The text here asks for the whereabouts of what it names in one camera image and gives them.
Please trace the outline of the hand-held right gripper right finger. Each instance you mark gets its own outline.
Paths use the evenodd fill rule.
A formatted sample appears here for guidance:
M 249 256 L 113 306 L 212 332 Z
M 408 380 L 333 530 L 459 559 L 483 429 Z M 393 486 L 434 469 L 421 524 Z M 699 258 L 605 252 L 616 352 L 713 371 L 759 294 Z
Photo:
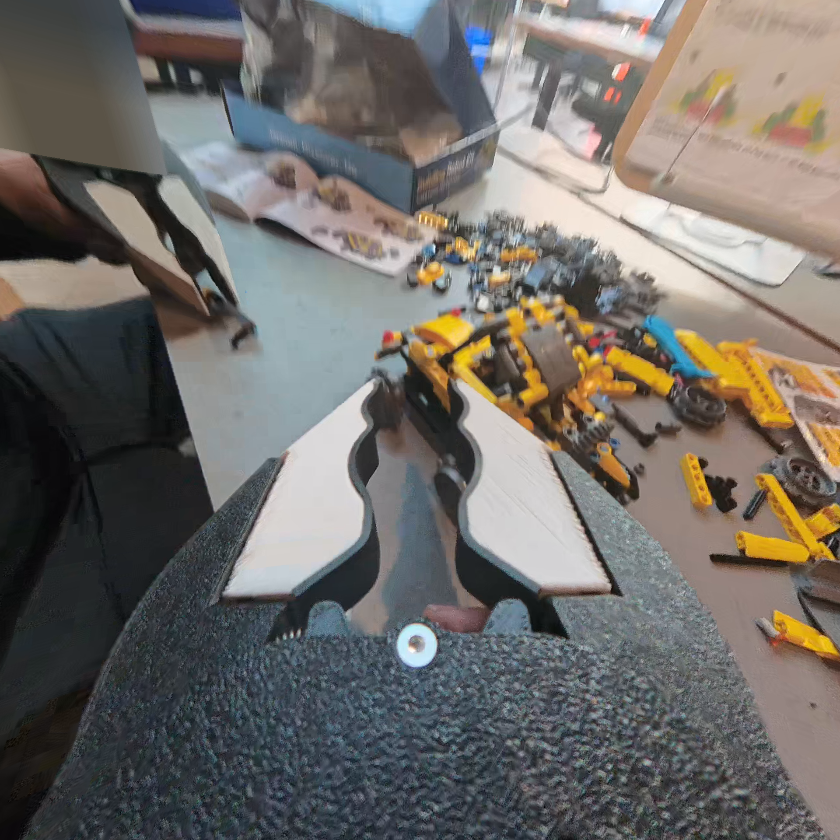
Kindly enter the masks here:
M 613 593 L 552 451 L 472 386 L 451 385 L 452 456 L 465 482 L 456 502 L 455 570 L 483 606 L 524 605 L 531 630 L 563 636 L 554 607 Z

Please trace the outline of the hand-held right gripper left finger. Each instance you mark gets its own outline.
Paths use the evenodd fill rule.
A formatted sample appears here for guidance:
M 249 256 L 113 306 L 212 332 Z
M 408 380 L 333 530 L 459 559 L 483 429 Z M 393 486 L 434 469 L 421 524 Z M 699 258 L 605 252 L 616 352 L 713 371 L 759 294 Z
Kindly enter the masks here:
M 277 604 L 269 641 L 306 632 L 316 604 L 348 612 L 377 581 L 367 489 L 379 466 L 382 382 L 369 380 L 293 443 L 269 473 L 222 579 L 222 601 Z

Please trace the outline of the yellow toy brick vehicle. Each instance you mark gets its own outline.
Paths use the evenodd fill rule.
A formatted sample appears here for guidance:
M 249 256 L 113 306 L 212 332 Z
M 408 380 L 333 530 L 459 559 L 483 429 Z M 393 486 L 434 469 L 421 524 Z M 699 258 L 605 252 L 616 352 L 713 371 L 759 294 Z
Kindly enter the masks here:
M 403 388 L 426 427 L 443 440 L 454 425 L 449 387 L 466 384 L 551 450 L 563 451 L 622 504 L 639 497 L 638 479 L 613 441 L 615 421 L 596 396 L 630 396 L 580 333 L 561 297 L 526 297 L 473 323 L 459 308 L 401 332 L 385 331 L 375 358 L 399 355 Z

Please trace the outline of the person's right hand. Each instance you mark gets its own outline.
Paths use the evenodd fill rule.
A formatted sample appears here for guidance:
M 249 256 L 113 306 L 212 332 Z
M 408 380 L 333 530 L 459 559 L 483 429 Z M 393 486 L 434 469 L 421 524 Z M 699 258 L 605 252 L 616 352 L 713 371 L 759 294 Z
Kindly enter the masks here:
M 423 620 L 453 634 L 482 634 L 490 619 L 484 606 L 427 605 Z

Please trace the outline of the open instruction booklet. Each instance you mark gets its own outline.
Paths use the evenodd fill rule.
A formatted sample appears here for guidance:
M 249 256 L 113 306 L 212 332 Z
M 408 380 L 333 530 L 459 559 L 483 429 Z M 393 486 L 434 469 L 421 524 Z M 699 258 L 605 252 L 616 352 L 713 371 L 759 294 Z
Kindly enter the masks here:
M 318 175 L 290 153 L 231 143 L 185 152 L 211 208 L 240 222 L 284 228 L 320 249 L 392 277 L 407 270 L 435 231 L 338 175 Z

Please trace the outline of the dark blue kit box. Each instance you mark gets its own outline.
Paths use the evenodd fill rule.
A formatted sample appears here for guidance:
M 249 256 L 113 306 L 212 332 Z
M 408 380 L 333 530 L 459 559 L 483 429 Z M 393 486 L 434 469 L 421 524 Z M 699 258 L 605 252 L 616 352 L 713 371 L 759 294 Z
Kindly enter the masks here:
M 241 1 L 236 141 L 296 154 L 404 212 L 492 167 L 500 129 L 449 1 Z

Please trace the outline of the short yellow beam brick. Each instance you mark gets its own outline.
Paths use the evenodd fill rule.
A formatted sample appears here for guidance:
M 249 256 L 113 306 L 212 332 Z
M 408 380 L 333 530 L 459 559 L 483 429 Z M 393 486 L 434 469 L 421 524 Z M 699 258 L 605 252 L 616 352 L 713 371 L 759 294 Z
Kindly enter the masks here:
M 691 505 L 698 510 L 705 510 L 714 504 L 705 475 L 708 462 L 705 458 L 686 453 L 679 460 L 679 467 L 686 484 Z

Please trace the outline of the dark grey toothed wheel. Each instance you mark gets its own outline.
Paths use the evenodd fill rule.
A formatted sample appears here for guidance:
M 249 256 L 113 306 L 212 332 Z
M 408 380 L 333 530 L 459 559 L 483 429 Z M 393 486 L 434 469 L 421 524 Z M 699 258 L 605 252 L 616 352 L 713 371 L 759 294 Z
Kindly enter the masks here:
M 667 400 L 680 422 L 702 429 L 722 425 L 728 413 L 724 400 L 699 385 L 675 384 Z

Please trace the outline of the pile of loose brick pieces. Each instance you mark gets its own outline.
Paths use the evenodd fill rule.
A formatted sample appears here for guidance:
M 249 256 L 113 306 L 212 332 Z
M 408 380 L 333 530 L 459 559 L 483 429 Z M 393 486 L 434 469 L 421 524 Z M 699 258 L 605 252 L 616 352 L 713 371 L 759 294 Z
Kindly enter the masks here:
M 486 315 L 496 315 L 531 297 L 561 297 L 577 311 L 579 331 L 590 352 L 602 355 L 617 380 L 636 386 L 632 395 L 597 395 L 594 403 L 615 421 L 613 441 L 618 444 L 618 456 L 635 472 L 638 488 L 646 465 L 634 462 L 632 457 L 640 455 L 642 449 L 667 453 L 658 442 L 677 438 L 685 427 L 719 438 L 728 417 L 735 416 L 741 425 L 762 438 L 771 451 L 762 456 L 754 471 L 749 499 L 757 489 L 768 492 L 761 510 L 771 510 L 784 536 L 765 536 L 743 528 L 738 531 L 786 539 L 808 548 L 808 563 L 790 564 L 786 569 L 792 572 L 797 597 L 809 617 L 806 624 L 829 636 L 838 648 L 838 499 L 816 511 L 804 509 L 793 503 L 776 478 L 760 471 L 765 462 L 777 455 L 802 456 L 819 466 L 792 420 L 773 407 L 770 383 L 751 359 L 750 349 L 790 355 L 763 347 L 756 339 L 710 341 L 695 329 L 677 328 L 668 321 L 692 360 L 714 374 L 710 380 L 684 380 L 669 372 L 669 358 L 643 328 L 647 315 L 658 316 L 658 304 L 665 298 L 655 278 L 647 272 L 626 270 L 621 260 L 597 240 L 564 236 L 549 224 L 527 227 L 522 217 L 501 212 L 478 224 L 464 224 L 456 213 L 421 212 L 416 220 L 431 227 L 437 237 L 409 266 L 408 287 L 427 287 L 445 294 L 452 287 L 450 266 L 466 266 L 469 271 L 468 302 L 441 310 L 438 315 L 459 308 L 468 320 L 477 323 Z M 678 383 L 699 385 L 724 400 L 728 406 L 724 423 L 702 429 L 680 422 L 667 400 Z M 697 451 L 686 453 L 702 457 Z M 671 472 L 679 475 L 677 485 L 685 488 L 685 500 L 691 505 L 679 467 L 684 454 L 675 456 Z M 709 511 L 718 510 L 730 521 L 733 513 L 742 519 L 749 499 L 740 504 L 739 482 L 732 467 L 716 474 L 708 465 L 705 475 L 714 504 L 705 510 L 691 505 L 692 508 L 704 517 Z M 742 521 L 748 524 L 753 520 Z M 735 534 L 731 548 L 711 553 L 740 553 Z

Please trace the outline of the small grey wheel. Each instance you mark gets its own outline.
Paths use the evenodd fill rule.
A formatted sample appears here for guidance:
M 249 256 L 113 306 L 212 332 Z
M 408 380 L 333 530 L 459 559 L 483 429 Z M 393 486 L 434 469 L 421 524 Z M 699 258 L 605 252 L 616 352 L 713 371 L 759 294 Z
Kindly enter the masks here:
M 816 511 L 838 499 L 837 483 L 808 458 L 777 455 L 765 462 L 760 471 L 776 478 L 793 503 L 804 509 Z

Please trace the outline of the yellow brick with grey end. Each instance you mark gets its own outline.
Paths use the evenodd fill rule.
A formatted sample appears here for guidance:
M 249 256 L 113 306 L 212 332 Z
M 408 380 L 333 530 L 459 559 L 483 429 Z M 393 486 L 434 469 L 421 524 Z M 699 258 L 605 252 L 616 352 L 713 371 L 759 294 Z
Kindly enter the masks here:
M 774 611 L 771 618 L 757 618 L 754 623 L 774 646 L 788 644 L 826 662 L 839 663 L 839 650 L 831 638 L 809 624 L 779 611 Z

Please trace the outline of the yellow printed sticker sheet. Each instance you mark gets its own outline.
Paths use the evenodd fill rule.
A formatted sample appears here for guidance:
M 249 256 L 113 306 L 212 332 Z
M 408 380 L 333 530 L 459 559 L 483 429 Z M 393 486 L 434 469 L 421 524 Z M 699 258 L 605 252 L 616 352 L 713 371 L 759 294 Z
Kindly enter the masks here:
M 751 359 L 770 383 L 773 407 L 785 413 L 820 467 L 839 480 L 839 370 L 762 348 Z

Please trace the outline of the cluttered background table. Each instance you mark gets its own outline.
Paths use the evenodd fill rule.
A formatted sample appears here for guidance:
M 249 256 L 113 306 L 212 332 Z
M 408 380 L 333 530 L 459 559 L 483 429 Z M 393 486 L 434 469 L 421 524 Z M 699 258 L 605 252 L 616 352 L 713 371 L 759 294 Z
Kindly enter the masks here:
M 609 162 L 618 131 L 665 42 L 671 2 L 561 2 L 562 12 L 554 16 L 550 5 L 544 2 L 539 13 L 521 20 L 522 55 L 537 68 L 531 126 L 545 131 L 562 96 L 598 136 L 590 159 Z

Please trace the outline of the instruction sign board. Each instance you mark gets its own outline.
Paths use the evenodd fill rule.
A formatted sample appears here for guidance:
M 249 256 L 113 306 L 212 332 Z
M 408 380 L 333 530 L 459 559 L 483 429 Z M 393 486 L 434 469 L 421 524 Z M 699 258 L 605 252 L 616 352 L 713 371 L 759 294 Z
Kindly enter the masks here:
M 612 165 L 637 192 L 838 262 L 839 2 L 686 2 Z

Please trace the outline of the white sign base plate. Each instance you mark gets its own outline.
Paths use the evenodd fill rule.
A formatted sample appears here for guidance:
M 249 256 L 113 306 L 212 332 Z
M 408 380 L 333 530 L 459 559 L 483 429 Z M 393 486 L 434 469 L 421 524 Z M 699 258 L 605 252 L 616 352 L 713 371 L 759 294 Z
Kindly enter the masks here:
M 619 217 L 667 246 L 761 286 L 783 285 L 805 258 L 790 244 L 651 196 L 637 199 Z

